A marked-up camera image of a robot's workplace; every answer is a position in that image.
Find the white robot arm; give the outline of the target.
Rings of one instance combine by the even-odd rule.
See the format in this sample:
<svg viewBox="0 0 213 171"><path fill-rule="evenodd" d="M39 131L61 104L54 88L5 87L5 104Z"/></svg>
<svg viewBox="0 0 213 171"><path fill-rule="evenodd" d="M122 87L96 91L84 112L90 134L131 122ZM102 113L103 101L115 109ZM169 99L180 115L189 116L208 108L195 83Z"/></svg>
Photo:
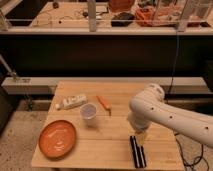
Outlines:
<svg viewBox="0 0 213 171"><path fill-rule="evenodd" d="M164 98L163 88L154 83L132 97L128 115L132 128L142 132L155 122L213 148L213 116L165 104Z"/></svg>

